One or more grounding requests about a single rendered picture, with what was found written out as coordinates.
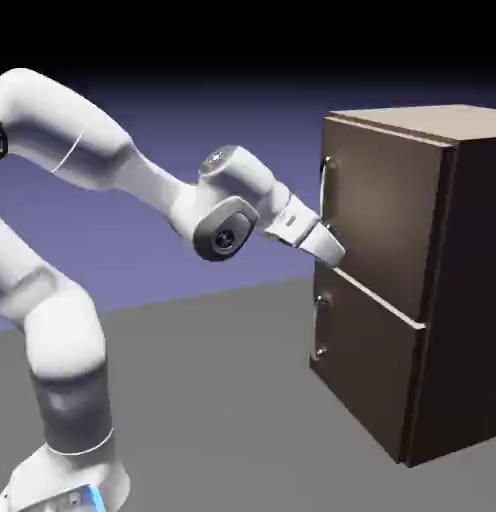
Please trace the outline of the short brown cabinet door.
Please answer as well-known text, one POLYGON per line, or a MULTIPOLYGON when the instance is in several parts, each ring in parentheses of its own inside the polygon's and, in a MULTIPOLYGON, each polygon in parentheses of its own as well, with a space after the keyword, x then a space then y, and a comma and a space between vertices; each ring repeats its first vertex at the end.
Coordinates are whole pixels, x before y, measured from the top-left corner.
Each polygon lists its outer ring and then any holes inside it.
POLYGON ((346 278, 315 266, 313 297, 326 352, 311 368, 396 462, 405 459, 422 326, 389 311, 346 278))

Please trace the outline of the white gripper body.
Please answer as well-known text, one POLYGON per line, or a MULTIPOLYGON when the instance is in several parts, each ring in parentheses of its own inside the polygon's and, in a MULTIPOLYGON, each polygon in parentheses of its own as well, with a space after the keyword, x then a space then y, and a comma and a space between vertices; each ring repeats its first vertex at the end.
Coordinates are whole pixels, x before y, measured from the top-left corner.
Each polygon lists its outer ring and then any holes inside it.
POLYGON ((299 249, 328 267, 338 267, 346 254, 342 244, 321 221, 305 236, 299 249))

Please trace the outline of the dark brown wooden cabinet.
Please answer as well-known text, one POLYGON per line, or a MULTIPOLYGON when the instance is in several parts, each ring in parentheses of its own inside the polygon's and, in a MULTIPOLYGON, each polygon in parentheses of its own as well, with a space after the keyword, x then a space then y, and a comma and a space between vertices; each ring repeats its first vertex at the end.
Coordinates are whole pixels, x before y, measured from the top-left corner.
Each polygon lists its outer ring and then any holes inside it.
POLYGON ((463 104, 333 111, 457 144, 437 204, 431 288, 405 459, 409 467, 496 437, 496 108, 463 104))

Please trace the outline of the tall brown cabinet door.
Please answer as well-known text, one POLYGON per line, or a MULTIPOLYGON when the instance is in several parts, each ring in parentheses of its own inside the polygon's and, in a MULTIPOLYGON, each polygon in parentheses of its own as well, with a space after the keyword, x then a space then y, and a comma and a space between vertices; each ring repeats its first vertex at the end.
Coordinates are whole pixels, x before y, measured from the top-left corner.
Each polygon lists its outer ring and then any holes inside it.
POLYGON ((322 160, 336 163, 333 227, 342 270, 415 322, 425 316, 437 204, 456 142, 331 113, 322 160))

